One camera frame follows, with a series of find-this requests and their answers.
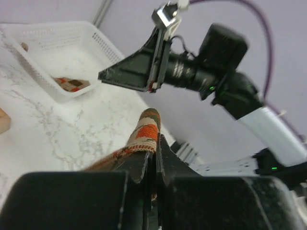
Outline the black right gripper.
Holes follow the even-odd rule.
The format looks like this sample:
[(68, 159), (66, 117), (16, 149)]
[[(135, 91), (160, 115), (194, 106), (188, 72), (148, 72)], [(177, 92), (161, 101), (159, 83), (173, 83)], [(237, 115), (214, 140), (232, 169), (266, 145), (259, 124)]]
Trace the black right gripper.
[(98, 73), (98, 80), (135, 91), (155, 93), (164, 83), (171, 41), (155, 27), (135, 53)]

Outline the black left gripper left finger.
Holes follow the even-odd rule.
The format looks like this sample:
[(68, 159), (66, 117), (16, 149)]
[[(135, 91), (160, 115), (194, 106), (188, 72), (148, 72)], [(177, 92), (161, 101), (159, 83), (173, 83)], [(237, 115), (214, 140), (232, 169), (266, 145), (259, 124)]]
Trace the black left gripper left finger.
[(144, 230), (150, 154), (137, 152), (111, 172), (29, 172), (0, 212), (3, 230)]

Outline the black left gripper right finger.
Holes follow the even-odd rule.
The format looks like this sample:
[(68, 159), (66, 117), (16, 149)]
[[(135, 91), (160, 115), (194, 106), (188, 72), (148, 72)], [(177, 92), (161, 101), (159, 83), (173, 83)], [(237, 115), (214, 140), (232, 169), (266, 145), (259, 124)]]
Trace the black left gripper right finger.
[(302, 230), (290, 189), (272, 176), (202, 176), (159, 137), (158, 222), (164, 230)]

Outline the argyle sock beige orange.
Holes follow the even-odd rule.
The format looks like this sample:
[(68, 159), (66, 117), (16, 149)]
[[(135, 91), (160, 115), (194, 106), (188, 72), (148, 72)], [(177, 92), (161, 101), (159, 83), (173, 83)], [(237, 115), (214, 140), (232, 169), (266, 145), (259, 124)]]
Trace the argyle sock beige orange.
[(131, 133), (126, 145), (83, 168), (83, 172), (112, 172), (119, 170), (124, 163), (135, 156), (155, 154), (158, 136), (161, 131), (161, 117), (154, 108), (145, 109)]

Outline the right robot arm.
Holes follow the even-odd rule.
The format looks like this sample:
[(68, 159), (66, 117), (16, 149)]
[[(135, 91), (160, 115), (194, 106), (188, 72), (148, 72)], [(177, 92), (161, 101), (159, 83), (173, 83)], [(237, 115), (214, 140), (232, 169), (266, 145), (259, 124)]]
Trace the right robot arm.
[(212, 24), (194, 56), (185, 50), (173, 54), (173, 38), (154, 29), (147, 42), (127, 58), (102, 70), (98, 79), (135, 91), (154, 93), (163, 84), (198, 92), (212, 105), (222, 106), (250, 129), (266, 149), (248, 158), (257, 175), (274, 176), (289, 187), (307, 180), (307, 149), (298, 135), (278, 117), (252, 81), (237, 67), (248, 50), (245, 38), (220, 24)]

